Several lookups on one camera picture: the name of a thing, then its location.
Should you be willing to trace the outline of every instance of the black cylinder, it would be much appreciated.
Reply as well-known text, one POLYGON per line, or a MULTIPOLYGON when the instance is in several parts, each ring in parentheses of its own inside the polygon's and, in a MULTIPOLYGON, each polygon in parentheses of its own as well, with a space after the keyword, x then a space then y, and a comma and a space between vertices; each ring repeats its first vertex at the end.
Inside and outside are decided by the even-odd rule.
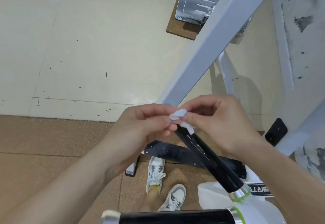
POLYGON ((235 224, 228 209, 122 213, 119 224, 235 224))
POLYGON ((186 128, 177 126, 176 135, 227 192, 235 192, 244 185, 244 182, 199 136, 195 133, 190 135, 186 128))

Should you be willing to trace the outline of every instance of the yellow sock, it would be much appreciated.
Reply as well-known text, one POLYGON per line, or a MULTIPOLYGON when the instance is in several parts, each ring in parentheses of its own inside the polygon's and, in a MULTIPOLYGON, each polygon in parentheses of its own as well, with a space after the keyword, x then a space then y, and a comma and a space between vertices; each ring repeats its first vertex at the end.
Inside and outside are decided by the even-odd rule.
POLYGON ((160 194, 160 185, 151 185, 151 186, 149 186, 148 191, 150 191, 150 189, 154 189, 154 188, 156 188, 158 190, 158 193, 160 194))

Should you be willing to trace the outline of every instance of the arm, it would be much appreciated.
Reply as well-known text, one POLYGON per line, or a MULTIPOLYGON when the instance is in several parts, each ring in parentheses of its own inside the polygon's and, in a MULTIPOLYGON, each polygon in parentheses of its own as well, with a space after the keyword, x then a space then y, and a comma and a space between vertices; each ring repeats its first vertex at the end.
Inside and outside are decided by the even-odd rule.
POLYGON ((264 141, 235 97, 200 96, 181 108, 191 112, 189 124, 263 180, 295 223, 323 222, 325 185, 264 141))
POLYGON ((176 110, 161 104, 126 109, 97 146, 10 211, 2 223, 78 223, 108 182, 134 162, 149 142, 177 129, 168 117, 176 110))

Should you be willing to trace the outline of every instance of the white sneaker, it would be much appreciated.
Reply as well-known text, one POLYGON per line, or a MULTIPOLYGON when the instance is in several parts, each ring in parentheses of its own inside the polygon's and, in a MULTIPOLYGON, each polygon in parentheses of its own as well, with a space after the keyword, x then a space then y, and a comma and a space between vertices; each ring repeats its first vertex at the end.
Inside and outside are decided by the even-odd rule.
POLYGON ((149 186, 152 185, 160 185, 160 189, 162 187, 162 178, 166 176, 163 173, 165 167, 165 159, 161 159, 158 157, 152 156, 149 161, 148 166, 148 180, 147 180, 147 187, 146 191, 148 193, 149 186))
POLYGON ((164 204, 158 211, 175 211, 181 210, 186 196, 185 186, 182 184, 175 185, 168 193, 164 204))

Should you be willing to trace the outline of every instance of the white tissue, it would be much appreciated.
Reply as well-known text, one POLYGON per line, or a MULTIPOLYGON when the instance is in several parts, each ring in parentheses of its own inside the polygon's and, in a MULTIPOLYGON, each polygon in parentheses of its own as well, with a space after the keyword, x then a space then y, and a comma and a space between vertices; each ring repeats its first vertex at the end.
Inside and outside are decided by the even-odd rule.
MULTIPOLYGON (((169 118, 170 118, 171 120, 173 120, 173 121, 175 121, 175 120, 179 120, 179 118, 180 118, 180 117, 183 117, 184 115, 186 115, 186 113, 187 113, 187 110, 186 110, 186 109, 180 109, 180 110, 176 111, 175 113, 171 114, 171 115, 169 116, 169 118)), ((193 128, 193 126, 191 126, 190 124, 188 124, 188 123, 186 123, 186 122, 183 121, 183 122, 180 124, 180 126, 183 127, 183 128, 186 128, 187 131, 189 131, 189 134, 192 135, 192 134, 194 133, 194 128, 193 128)))

